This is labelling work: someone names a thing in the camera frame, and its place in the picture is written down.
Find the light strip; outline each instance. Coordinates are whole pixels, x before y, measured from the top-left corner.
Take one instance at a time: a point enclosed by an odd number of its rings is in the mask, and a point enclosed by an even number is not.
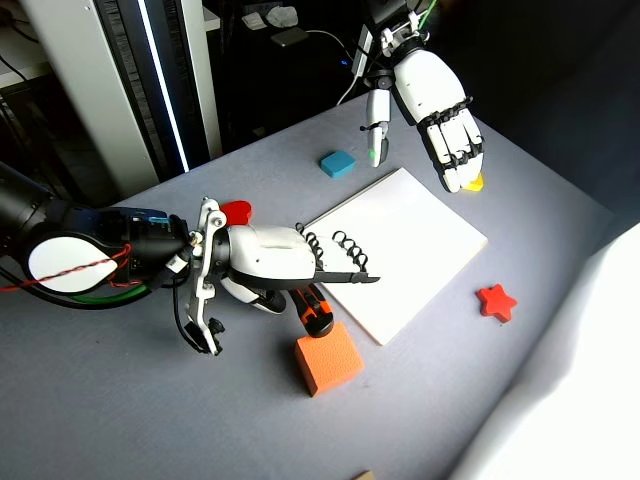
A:
[[[171,106],[171,99],[169,98],[169,90],[167,90],[167,83],[164,80],[164,73],[162,72],[162,65],[160,64],[160,56],[158,55],[158,48],[156,47],[156,41],[153,37],[153,30],[151,30],[151,21],[149,20],[149,12],[147,11],[147,5],[145,0],[138,0],[140,7],[140,15],[142,16],[142,23],[144,30],[147,33],[147,40],[149,41],[149,48],[151,49],[151,57],[153,58],[153,64],[156,67],[156,74],[158,76],[158,82],[160,82],[160,90],[162,91],[162,98],[164,98],[164,104],[167,107],[167,114],[169,114],[169,122],[171,123],[171,129],[173,130],[173,136],[176,139],[178,146],[178,153],[180,154],[180,160],[182,160],[182,167],[185,173],[189,171],[189,164],[187,163],[187,156],[182,148],[182,139],[180,138],[180,132],[178,131],[178,124],[176,117],[173,114],[173,107]]]

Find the white board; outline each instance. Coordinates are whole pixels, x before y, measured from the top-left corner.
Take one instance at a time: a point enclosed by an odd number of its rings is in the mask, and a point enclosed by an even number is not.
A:
[[[346,232],[369,257],[366,268],[381,277],[377,283],[324,288],[380,345],[387,344],[487,243],[403,168],[306,230],[320,239],[325,270],[341,270],[351,262],[345,265],[346,257],[340,261],[332,254],[330,238],[337,230]]]

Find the blue block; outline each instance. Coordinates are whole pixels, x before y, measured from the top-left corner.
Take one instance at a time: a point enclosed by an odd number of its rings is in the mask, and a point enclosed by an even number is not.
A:
[[[345,152],[335,152],[320,161],[320,168],[331,178],[338,178],[353,170],[356,160]]]

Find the green wire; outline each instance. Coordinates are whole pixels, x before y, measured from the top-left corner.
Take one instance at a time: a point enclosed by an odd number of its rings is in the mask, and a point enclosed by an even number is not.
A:
[[[433,2],[431,2],[431,5],[429,5],[429,8],[427,9],[427,12],[420,19],[420,23],[418,24],[418,30],[422,30],[422,27],[424,26],[425,22],[427,21],[427,18],[429,18],[429,15],[431,15],[431,10],[433,10],[433,7],[436,6],[436,3],[438,3],[438,0],[433,0]]]
[[[88,303],[90,305],[104,305],[107,303],[115,303],[121,302],[122,300],[128,300],[129,298],[140,295],[141,293],[146,291],[147,287],[145,285],[139,285],[136,288],[132,288],[131,290],[127,290],[123,293],[119,293],[118,295],[113,295],[112,297],[87,297],[85,295],[76,295],[75,297],[71,297],[71,299],[75,300],[76,302]]]

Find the red wire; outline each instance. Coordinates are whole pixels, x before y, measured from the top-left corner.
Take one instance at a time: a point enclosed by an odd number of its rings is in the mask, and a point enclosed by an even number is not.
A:
[[[63,277],[65,275],[69,275],[70,273],[79,272],[81,270],[85,270],[87,268],[95,267],[96,265],[101,265],[103,263],[108,263],[111,260],[117,260],[120,257],[126,256],[125,260],[118,265],[116,270],[120,270],[129,262],[129,254],[133,250],[133,247],[130,243],[125,244],[124,248],[120,250],[115,255],[105,258],[104,260],[99,260],[97,262],[87,263],[86,265],[80,265],[78,267],[70,268],[69,270],[62,270],[61,272],[56,273],[55,275],[49,275],[48,277],[39,278],[37,280],[27,280],[22,282],[20,285],[15,285],[11,287],[3,287],[0,288],[0,292],[15,292],[16,290],[20,290],[21,288],[30,287],[31,285],[38,285],[43,282],[47,282],[49,280],[53,280],[54,278]]]

